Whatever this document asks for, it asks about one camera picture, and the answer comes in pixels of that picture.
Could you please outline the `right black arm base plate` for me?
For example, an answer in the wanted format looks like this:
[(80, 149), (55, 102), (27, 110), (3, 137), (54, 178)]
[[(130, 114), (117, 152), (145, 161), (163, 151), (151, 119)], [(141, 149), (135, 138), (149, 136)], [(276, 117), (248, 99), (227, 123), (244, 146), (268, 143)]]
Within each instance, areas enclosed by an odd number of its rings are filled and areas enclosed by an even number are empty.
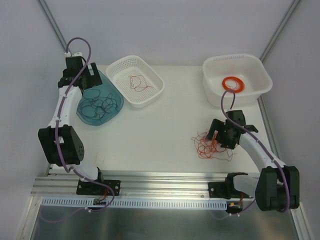
[(230, 199), (251, 199), (249, 195), (246, 193), (240, 192), (236, 190), (233, 186), (227, 185), (225, 182), (222, 181), (214, 181), (209, 182), (208, 186), (208, 194), (210, 198), (222, 198), (226, 200)]

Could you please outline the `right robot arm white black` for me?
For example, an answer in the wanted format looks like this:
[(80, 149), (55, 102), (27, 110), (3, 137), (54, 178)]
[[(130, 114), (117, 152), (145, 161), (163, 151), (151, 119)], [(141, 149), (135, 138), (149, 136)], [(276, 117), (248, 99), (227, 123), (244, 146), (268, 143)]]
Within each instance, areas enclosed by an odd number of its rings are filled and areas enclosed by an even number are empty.
[(243, 193), (255, 199), (261, 211), (285, 212), (300, 205), (300, 173), (288, 166), (261, 141), (258, 129), (246, 123), (242, 110), (229, 110), (226, 120), (213, 119), (207, 140), (216, 140), (222, 148), (240, 146), (259, 170), (254, 178), (245, 172), (232, 172), (214, 190), (215, 195), (235, 198)]

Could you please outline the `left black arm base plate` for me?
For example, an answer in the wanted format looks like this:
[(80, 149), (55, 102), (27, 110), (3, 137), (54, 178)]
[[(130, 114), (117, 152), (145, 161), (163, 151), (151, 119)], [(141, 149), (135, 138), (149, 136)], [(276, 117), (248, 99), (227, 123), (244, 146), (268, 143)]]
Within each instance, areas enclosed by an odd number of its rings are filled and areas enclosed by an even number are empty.
[[(121, 189), (121, 181), (120, 180), (104, 180), (103, 182), (105, 185), (109, 186), (115, 196), (120, 195)], [(78, 181), (76, 194), (80, 196), (103, 196), (105, 191), (107, 190), (106, 187), (94, 184), (91, 182), (82, 182), (81, 180)]]

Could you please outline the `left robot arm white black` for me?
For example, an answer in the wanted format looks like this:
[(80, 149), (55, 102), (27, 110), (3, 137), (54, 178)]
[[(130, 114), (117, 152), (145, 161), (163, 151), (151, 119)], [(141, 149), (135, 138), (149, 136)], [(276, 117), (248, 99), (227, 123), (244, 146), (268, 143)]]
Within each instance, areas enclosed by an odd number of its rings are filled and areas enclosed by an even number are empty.
[(96, 64), (88, 67), (81, 54), (67, 54), (65, 62), (54, 115), (46, 128), (39, 129), (38, 139), (49, 164), (74, 172), (81, 182), (88, 182), (87, 188), (93, 194), (99, 195), (105, 189), (101, 170), (84, 161), (85, 147), (73, 123), (84, 91), (101, 85), (102, 80)]

